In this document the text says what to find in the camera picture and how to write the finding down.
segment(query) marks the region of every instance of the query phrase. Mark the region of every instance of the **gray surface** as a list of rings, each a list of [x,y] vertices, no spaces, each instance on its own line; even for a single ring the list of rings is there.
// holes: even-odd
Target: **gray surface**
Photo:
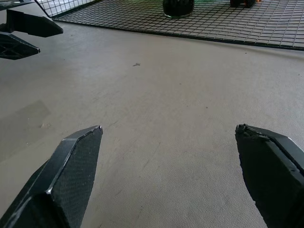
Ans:
[[[82,227],[265,228],[234,129],[269,128],[304,148],[302,52],[60,25],[52,38],[20,35],[39,55],[0,60],[0,121],[19,122],[1,134],[31,135],[1,145],[1,215],[61,138],[100,124]],[[17,118],[38,101],[47,115]]]

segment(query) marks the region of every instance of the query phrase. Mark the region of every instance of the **black jar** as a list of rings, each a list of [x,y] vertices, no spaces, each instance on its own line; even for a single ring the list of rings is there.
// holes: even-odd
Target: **black jar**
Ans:
[[[194,0],[163,0],[163,12],[169,18],[190,16],[194,8]]]

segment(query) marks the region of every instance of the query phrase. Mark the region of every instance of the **metal grid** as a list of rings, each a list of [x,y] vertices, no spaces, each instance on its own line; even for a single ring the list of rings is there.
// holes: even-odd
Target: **metal grid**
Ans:
[[[95,0],[35,0],[50,18],[94,1]]]
[[[57,21],[219,42],[304,49],[304,0],[263,0],[231,8],[228,0],[198,0],[192,16],[169,19],[161,0],[103,0]]]

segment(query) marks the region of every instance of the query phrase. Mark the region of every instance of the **black object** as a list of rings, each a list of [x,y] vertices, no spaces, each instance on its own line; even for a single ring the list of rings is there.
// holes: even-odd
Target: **black object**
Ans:
[[[38,54],[40,49],[7,32],[0,32],[0,58],[20,59]]]
[[[256,0],[230,0],[231,7],[238,7],[242,3],[244,3],[246,8],[251,8],[256,3]]]
[[[60,26],[45,17],[8,9],[6,18],[6,24],[0,25],[1,58],[16,60],[40,52],[38,47],[10,34],[14,31],[25,32],[38,37],[50,37],[63,33]]]
[[[191,17],[177,20],[163,15],[162,0],[102,0],[57,15],[54,20],[171,37],[304,50],[304,0],[263,0],[250,9],[231,8],[228,0],[196,0]]]
[[[23,12],[8,9],[6,11],[6,24],[0,30],[12,33],[25,32],[37,37],[50,37],[63,33],[63,29],[46,17],[29,15]]]
[[[194,8],[194,0],[163,0],[163,12],[169,18],[190,16]]]
[[[100,126],[63,139],[0,219],[1,228],[79,228],[92,191]]]
[[[269,228],[304,227],[304,152],[288,137],[239,125],[246,187]]]

